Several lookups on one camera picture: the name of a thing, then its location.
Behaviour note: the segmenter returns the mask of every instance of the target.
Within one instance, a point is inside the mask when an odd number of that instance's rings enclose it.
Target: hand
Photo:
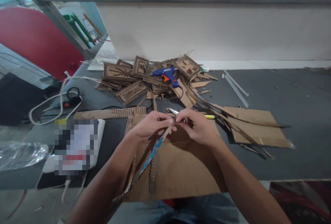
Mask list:
[[[188,133],[191,139],[202,145],[211,146],[215,142],[219,142],[220,137],[211,128],[206,116],[201,113],[186,108],[177,114],[176,122]]]
[[[174,119],[164,113],[152,111],[142,121],[140,121],[129,133],[139,138],[140,142],[147,141],[156,131],[158,135],[162,135],[166,128],[174,123]]]

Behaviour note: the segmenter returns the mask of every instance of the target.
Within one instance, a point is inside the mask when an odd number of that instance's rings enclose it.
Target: red chair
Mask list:
[[[85,60],[57,26],[34,9],[0,10],[0,43],[60,81],[65,71],[72,76]]]

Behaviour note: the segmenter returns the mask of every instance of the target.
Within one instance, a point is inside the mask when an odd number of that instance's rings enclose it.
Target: white wall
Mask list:
[[[331,9],[176,3],[98,3],[120,59],[331,59]]]

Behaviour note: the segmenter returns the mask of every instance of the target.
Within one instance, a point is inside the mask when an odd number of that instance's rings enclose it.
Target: orange trigger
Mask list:
[[[165,76],[165,75],[161,75],[161,76],[164,78],[164,81],[165,81],[165,82],[170,80],[170,78],[167,77],[167,76]]]

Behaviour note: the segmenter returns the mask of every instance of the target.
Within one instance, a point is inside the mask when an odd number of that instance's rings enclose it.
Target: blue glue gun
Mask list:
[[[168,68],[164,68],[164,69],[159,69],[159,70],[155,70],[153,71],[152,74],[149,74],[148,76],[162,76],[164,78],[164,81],[171,81],[172,83],[172,87],[173,88],[177,88],[179,86],[177,79],[173,76],[175,70],[177,70],[177,68],[175,67],[170,67]]]

